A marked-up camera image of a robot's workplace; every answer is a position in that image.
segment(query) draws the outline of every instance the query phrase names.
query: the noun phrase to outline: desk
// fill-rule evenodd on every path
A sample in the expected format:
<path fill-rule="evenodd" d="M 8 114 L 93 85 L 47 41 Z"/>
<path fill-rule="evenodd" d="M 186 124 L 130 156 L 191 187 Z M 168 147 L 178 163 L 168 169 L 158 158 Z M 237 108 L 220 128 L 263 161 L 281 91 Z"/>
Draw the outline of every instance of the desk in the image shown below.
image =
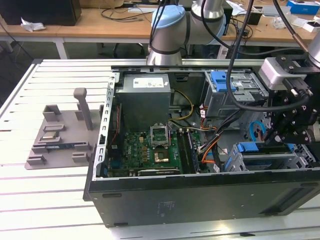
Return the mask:
<path fill-rule="evenodd" d="M 212 66 L 226 60 L 187 59 Z M 262 60 L 236 60 L 235 66 Z M 130 60 L 141 66 L 144 59 Z M 105 228 L 92 202 L 82 200 L 87 167 L 25 170 L 30 148 L 44 119 L 45 105 L 76 110 L 74 88 L 87 88 L 90 109 L 104 103 L 106 76 L 123 59 L 44 60 L 32 64 L 0 109 L 0 239 L 88 240 L 205 239 L 302 240 L 320 236 L 320 195 L 288 216 Z"/>
<path fill-rule="evenodd" d="M 269 4 L 257 1 L 256 5 Z M 47 26 L 46 30 L 28 32 L 17 25 L 5 25 L 7 30 L 17 41 L 22 42 L 54 42 L 61 59 L 67 59 L 68 53 L 64 43 L 143 43 L 149 42 L 151 24 L 143 16 L 139 16 L 142 21 L 137 22 L 117 22 L 103 18 L 101 10 L 96 8 L 82 9 L 82 14 L 75 26 Z M 137 13 L 114 13 L 113 18 L 124 18 Z M 151 20 L 152 14 L 145 15 Z M 253 28 L 253 36 L 247 41 L 247 46 L 273 46 L 273 47 L 297 47 L 287 29 L 274 29 L 270 21 L 271 17 L 261 17 L 258 26 Z M 294 27 L 301 38 L 307 43 L 314 37 L 315 33 L 310 33 L 304 29 Z M 229 26 L 228 33 L 222 37 L 227 44 L 232 44 L 236 31 L 233 26 Z M 9 41 L 11 38 L 0 28 L 0 41 Z"/>

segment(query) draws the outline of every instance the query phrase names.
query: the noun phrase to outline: blue cable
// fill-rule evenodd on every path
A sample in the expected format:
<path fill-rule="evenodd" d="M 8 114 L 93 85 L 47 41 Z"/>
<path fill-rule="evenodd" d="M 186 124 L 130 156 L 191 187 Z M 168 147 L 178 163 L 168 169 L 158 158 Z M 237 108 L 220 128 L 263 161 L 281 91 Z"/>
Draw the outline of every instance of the blue cable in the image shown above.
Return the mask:
<path fill-rule="evenodd" d="M 265 132 L 266 132 L 266 127 L 265 127 L 265 125 L 263 125 L 263 123 L 261 123 L 261 122 L 259 122 L 259 121 L 253 121 L 253 122 L 251 122 L 250 125 L 249 125 L 249 132 L 250 132 L 250 135 L 251 135 L 251 139 L 252 139 L 252 141 L 254 141 L 254 142 L 257 140 L 257 139 L 256 139 L 256 136 L 255 136 L 255 134 L 254 134 L 254 125 L 255 125 L 255 124 L 260 125 L 263 134 L 265 134 Z"/>

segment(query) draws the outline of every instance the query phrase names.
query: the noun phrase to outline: motherboard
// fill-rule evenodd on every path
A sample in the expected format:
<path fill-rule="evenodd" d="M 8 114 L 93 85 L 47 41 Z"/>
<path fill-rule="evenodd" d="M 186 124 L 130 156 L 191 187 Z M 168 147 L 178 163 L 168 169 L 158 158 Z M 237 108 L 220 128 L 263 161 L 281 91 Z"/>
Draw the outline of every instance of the motherboard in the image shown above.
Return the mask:
<path fill-rule="evenodd" d="M 200 146 L 196 131 L 151 127 L 145 132 L 126 132 L 122 154 L 109 159 L 108 177 L 138 177 L 196 173 L 199 169 L 196 149 Z"/>

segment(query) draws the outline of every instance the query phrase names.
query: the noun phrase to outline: black computer case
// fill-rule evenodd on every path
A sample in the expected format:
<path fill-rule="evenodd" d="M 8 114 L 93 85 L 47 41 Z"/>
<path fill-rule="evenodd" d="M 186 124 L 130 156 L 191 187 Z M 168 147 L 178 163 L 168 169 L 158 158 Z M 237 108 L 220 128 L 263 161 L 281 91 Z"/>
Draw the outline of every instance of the black computer case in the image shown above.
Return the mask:
<path fill-rule="evenodd" d="M 79 0 L 0 0 L 0 14 L 8 25 L 21 18 L 44 25 L 74 26 L 81 15 Z"/>

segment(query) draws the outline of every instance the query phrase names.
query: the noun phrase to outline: aluminum workbench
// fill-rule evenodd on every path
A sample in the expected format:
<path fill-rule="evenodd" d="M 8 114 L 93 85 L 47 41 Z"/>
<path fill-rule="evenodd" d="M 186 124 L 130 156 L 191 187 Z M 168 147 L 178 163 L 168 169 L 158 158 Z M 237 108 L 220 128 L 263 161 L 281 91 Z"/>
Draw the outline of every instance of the aluminum workbench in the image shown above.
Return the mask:
<path fill-rule="evenodd" d="M 188 59 L 184 64 L 222 61 Z M 99 109 L 111 65 L 143 64 L 139 59 L 65 59 L 30 66 L 0 109 L 0 239 L 320 239 L 320 196 L 288 216 L 108 229 L 93 203 L 82 199 L 87 167 L 25 170 L 45 105 L 76 110 L 74 88 L 86 87 L 89 108 Z M 257 60 L 235 65 L 241 64 L 254 66 Z"/>

